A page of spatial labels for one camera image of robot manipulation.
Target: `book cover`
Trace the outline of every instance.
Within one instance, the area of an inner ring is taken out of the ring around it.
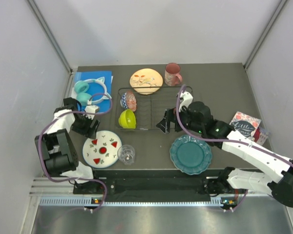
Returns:
[[[259,127],[260,122],[261,119],[248,116],[238,111],[235,113],[230,125],[234,126],[235,130],[238,130],[243,136],[252,138]]]

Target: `cable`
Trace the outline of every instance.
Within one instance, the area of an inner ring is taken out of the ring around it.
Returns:
[[[76,100],[76,101],[77,101],[77,104],[79,105],[79,111],[82,111],[82,109],[83,109],[82,104],[80,103],[80,101],[78,101],[78,100]]]
[[[239,191],[237,189],[234,190],[234,200],[237,201],[239,198]]]
[[[246,191],[245,191],[245,193],[244,193],[244,195],[243,195],[241,201],[240,201],[235,207],[233,207],[232,212],[235,211],[236,209],[238,209],[238,207],[239,207],[239,206],[242,204],[242,202],[245,200],[246,195],[248,194],[248,192],[249,192],[249,190],[246,190]]]
[[[109,99],[109,101],[110,101],[110,108],[107,110],[107,111],[105,111],[105,112],[102,112],[102,113],[87,113],[87,112],[81,112],[81,111],[70,111],[70,112],[66,112],[66,113],[63,113],[63,114],[61,114],[61,115],[59,115],[56,119],[54,119],[53,121],[51,121],[43,130],[42,130],[42,132],[40,133],[40,135],[39,135],[39,138],[38,138],[38,155],[39,155],[39,160],[40,160],[40,164],[41,164],[41,166],[42,166],[42,170],[43,170],[43,172],[44,172],[44,174],[45,174],[45,176],[50,180],[50,181],[52,181],[52,182],[55,182],[55,183],[60,183],[60,182],[64,182],[64,181],[70,181],[70,180],[75,180],[75,179],[79,179],[79,180],[84,180],[84,181],[93,181],[93,182],[97,182],[97,183],[100,183],[100,184],[102,184],[103,185],[103,187],[104,187],[104,193],[103,193],[103,198],[102,198],[102,201],[101,201],[101,203],[99,204],[99,206],[97,206],[95,209],[93,209],[93,211],[97,211],[97,210],[99,210],[101,207],[102,207],[102,205],[103,205],[103,203],[104,203],[104,201],[105,201],[105,198],[106,198],[106,194],[107,194],[107,187],[106,187],[106,185],[102,182],[102,181],[100,181],[100,180],[98,180],[98,179],[86,179],[86,178],[77,178],[77,177],[69,177],[69,178],[65,178],[65,179],[59,179],[59,180],[56,180],[56,179],[53,179],[51,176],[50,176],[50,174],[48,173],[48,171],[47,171],[47,169],[46,169],[46,167],[45,167],[45,164],[44,164],[44,161],[43,161],[43,157],[42,157],[42,136],[43,136],[43,134],[56,122],[56,121],[58,121],[58,119],[60,119],[60,118],[62,118],[63,116],[65,116],[65,115],[68,115],[68,114],[82,114],[82,115],[84,115],[84,114],[86,114],[86,115],[96,115],[96,116],[101,116],[101,115],[104,115],[104,114],[107,114],[108,112],[110,112],[111,110],[112,110],[112,107],[113,107],[113,102],[112,102],[112,99],[108,96],[108,95],[106,95],[106,94],[102,94],[102,93],[98,93],[98,94],[94,94],[94,95],[92,95],[91,96],[91,98],[89,99],[90,101],[93,99],[93,97],[95,97],[95,96],[97,96],[97,95],[104,95],[104,96],[106,96],[106,97],[108,97],[108,99]],[[51,224],[52,223],[54,223],[56,220],[58,220],[60,217],[62,217],[62,216],[64,216],[65,214],[67,214],[68,212],[70,212],[70,211],[72,211],[72,210],[76,210],[77,208],[73,208],[73,209],[71,209],[71,210],[69,210],[69,211],[67,211],[66,213],[64,213],[63,215],[61,215],[61,216],[59,216],[59,217],[57,217],[55,220],[53,220],[52,222],[51,222]]]
[[[215,195],[210,195],[209,194],[210,197],[217,197],[218,195],[220,195],[220,194],[215,194]]]
[[[196,136],[192,133],[190,133],[185,127],[184,125],[182,124],[181,120],[180,120],[180,116],[179,116],[179,106],[180,106],[180,95],[185,91],[186,89],[186,85],[183,85],[181,86],[180,90],[179,90],[179,93],[178,93],[178,97],[177,97],[177,101],[176,101],[176,116],[177,116],[177,120],[178,120],[178,123],[180,125],[180,127],[182,128],[182,130],[184,130],[184,132],[186,134],[188,134],[189,136],[193,137],[193,138],[196,138],[198,140],[203,140],[203,141],[206,141],[206,142],[232,142],[232,143],[237,143],[237,144],[242,144],[242,145],[246,145],[248,146],[249,144],[248,143],[245,143],[245,142],[242,142],[242,141],[239,141],[239,140],[229,140],[229,139],[207,139],[207,138],[202,138],[202,137],[199,137],[199,136]],[[252,145],[251,147],[253,147],[254,149],[260,151],[260,152],[263,152],[265,154],[268,154],[274,158],[277,158],[279,159],[280,161],[288,164],[290,167],[293,168],[293,164],[287,160],[285,160],[284,158],[276,155],[275,153],[271,153],[265,149],[262,149],[262,148],[259,148],[257,146],[254,146]],[[234,208],[234,210],[242,203],[242,201],[244,200],[246,196],[246,193],[244,194],[243,198],[241,199],[241,201],[239,202],[239,204]]]
[[[72,185],[74,185],[74,186],[75,186],[75,184],[74,184],[74,183],[72,183],[72,182],[70,182],[70,180],[68,181],[68,183],[70,183],[70,184],[72,184]]]

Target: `small glass cup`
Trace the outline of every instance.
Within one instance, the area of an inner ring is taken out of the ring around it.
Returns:
[[[117,157],[125,165],[131,165],[135,162],[135,149],[131,145],[123,145],[118,149]]]

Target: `plate with red triangles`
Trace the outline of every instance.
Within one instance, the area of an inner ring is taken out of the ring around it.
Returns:
[[[85,141],[83,157],[90,167],[106,168],[118,160],[117,151],[121,146],[122,142],[115,133],[99,131],[96,139]]]

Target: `mug handle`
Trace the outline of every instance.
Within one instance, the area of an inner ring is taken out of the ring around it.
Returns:
[[[182,76],[180,74],[176,74],[175,85],[180,84],[182,82]]]

